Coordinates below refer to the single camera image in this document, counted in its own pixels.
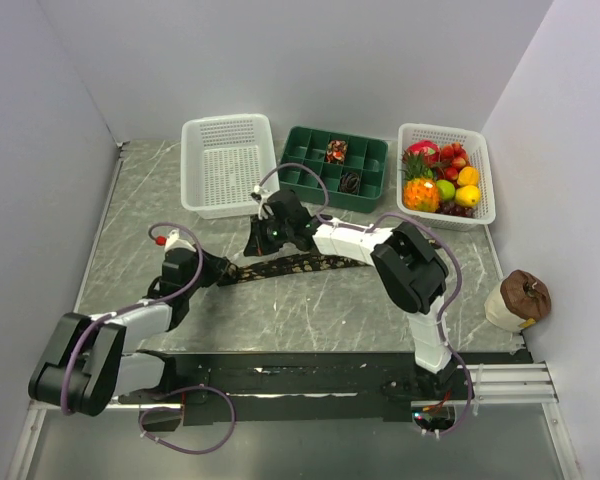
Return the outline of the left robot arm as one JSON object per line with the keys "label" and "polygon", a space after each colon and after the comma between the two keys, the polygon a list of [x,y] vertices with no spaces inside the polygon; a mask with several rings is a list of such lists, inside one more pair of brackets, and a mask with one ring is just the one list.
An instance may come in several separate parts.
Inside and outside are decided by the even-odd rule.
{"label": "left robot arm", "polygon": [[179,326],[197,290],[235,271],[230,260],[204,250],[167,251],[160,275],[138,302],[91,316],[68,312],[59,319],[29,380],[29,397],[68,415],[88,416],[100,414],[114,397],[138,390],[157,402],[171,399],[178,389],[175,368],[140,344]]}

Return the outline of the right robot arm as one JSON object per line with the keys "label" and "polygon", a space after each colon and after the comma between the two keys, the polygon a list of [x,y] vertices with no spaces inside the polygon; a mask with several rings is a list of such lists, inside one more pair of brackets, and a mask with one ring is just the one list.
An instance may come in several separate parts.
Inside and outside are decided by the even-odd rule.
{"label": "right robot arm", "polygon": [[394,228],[349,224],[310,214],[290,190],[271,192],[255,186],[246,256],[266,256],[292,244],[305,252],[342,257],[372,266],[391,301],[406,313],[415,345],[415,363],[422,368],[417,386],[426,397],[441,397],[452,386],[447,366],[453,349],[446,329],[445,298],[449,270],[425,237],[427,231],[405,220]]}

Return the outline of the black gold floral tie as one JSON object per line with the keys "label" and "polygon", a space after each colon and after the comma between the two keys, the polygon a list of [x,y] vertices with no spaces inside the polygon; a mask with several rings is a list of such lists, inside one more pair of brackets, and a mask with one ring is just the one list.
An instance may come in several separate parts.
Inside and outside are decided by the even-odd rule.
{"label": "black gold floral tie", "polygon": [[387,289],[419,291],[444,288],[448,269],[431,243],[384,230],[356,237],[318,238],[317,249],[274,260],[238,267],[218,284],[237,284],[284,275],[369,266],[374,267]]}

